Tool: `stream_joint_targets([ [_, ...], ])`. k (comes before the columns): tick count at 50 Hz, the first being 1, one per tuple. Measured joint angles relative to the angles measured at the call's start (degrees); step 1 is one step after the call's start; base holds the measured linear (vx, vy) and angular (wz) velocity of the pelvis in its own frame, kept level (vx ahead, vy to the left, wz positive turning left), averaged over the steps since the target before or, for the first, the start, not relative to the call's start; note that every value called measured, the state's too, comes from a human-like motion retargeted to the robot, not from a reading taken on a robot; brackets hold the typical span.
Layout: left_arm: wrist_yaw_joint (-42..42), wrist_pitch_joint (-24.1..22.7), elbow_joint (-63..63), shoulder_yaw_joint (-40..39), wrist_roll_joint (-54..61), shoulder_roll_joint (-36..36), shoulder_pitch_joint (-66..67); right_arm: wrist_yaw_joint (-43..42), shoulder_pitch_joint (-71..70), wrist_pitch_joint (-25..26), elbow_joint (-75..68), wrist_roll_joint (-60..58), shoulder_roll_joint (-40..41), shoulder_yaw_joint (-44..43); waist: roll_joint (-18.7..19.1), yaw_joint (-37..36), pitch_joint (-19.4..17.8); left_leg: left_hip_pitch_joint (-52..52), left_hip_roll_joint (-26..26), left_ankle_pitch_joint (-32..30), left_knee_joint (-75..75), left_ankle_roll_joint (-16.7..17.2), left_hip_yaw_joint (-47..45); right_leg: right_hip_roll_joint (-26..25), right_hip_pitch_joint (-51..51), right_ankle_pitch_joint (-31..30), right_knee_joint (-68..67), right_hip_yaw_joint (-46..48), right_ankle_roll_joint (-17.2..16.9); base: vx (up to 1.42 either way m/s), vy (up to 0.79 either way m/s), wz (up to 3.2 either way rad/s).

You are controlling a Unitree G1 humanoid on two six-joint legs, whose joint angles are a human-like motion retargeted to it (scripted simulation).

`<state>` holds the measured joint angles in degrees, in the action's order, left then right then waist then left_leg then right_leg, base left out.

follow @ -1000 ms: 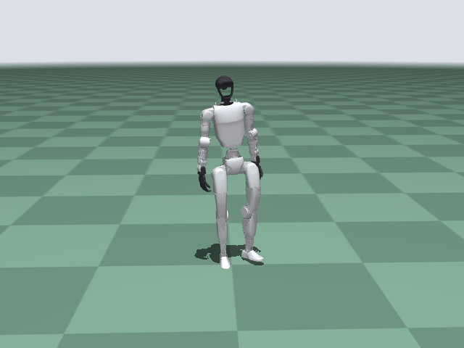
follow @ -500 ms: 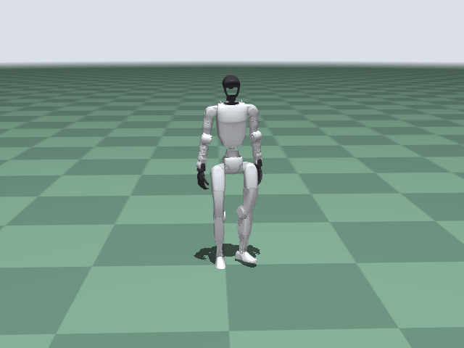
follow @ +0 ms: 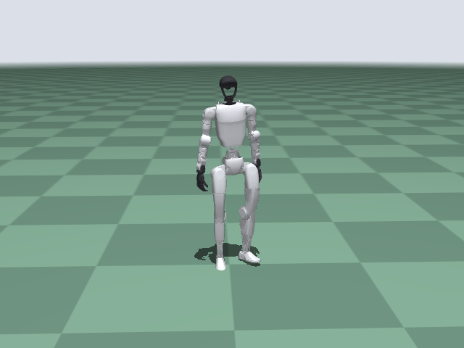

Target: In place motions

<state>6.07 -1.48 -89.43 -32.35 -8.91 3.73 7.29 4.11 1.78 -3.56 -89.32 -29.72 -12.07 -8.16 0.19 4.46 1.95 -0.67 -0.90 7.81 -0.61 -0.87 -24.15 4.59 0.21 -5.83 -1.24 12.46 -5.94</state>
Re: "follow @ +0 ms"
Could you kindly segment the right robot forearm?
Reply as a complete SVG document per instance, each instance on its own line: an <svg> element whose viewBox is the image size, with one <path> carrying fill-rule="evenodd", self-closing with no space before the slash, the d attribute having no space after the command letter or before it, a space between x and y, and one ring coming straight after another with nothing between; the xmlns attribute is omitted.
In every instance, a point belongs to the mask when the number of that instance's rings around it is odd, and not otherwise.
<svg viewBox="0 0 464 348"><path fill-rule="evenodd" d="M199 154L198 154L198 159L197 159L197 164L196 164L197 170L200 170L201 165L204 165L206 169L208 147L201 146L201 143L202 143L202 136L199 140Z"/></svg>

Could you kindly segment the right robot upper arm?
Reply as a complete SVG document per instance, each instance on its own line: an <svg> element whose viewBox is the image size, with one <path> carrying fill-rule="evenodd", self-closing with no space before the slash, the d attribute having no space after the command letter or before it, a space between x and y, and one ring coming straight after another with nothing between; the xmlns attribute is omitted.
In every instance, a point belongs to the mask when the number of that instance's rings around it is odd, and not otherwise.
<svg viewBox="0 0 464 348"><path fill-rule="evenodd" d="M210 131L212 127L212 121L215 117L216 107L206 108L203 112L202 119L202 143L201 145L209 146L211 143Z"/></svg>

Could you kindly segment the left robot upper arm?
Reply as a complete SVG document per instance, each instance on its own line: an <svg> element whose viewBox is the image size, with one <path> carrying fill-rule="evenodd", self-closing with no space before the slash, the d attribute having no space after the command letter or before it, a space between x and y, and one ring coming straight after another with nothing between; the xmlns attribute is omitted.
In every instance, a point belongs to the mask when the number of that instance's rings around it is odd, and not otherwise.
<svg viewBox="0 0 464 348"><path fill-rule="evenodd" d="M256 130L257 126L257 110L255 107L251 104L244 104L246 108L246 121L247 121L247 127L248 127L248 139L250 141L256 141L257 139L260 138L260 132Z"/></svg>

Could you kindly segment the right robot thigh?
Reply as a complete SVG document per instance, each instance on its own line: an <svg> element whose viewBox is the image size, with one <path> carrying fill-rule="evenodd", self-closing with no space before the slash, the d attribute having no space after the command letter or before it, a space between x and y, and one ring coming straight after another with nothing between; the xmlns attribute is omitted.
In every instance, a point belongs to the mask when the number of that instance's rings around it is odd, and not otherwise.
<svg viewBox="0 0 464 348"><path fill-rule="evenodd" d="M215 219L222 218L226 221L225 214L225 193L226 193L226 172L225 165L219 165L210 172L212 178L212 194L214 200Z"/></svg>

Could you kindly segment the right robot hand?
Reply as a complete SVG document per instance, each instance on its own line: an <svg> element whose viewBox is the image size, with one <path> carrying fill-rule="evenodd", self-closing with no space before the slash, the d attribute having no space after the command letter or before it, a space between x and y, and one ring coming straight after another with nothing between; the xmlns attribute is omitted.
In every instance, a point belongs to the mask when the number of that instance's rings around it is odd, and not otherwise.
<svg viewBox="0 0 464 348"><path fill-rule="evenodd" d="M206 184L206 182L204 181L204 174L205 173L205 166L204 165L201 165L200 167L200 170L196 170L196 172L198 173L197 174L197 177L196 177L196 180L197 180L197 187L199 187L199 189L203 190L203 191L208 191L204 188L204 185L206 187L208 187L208 185Z"/></svg>

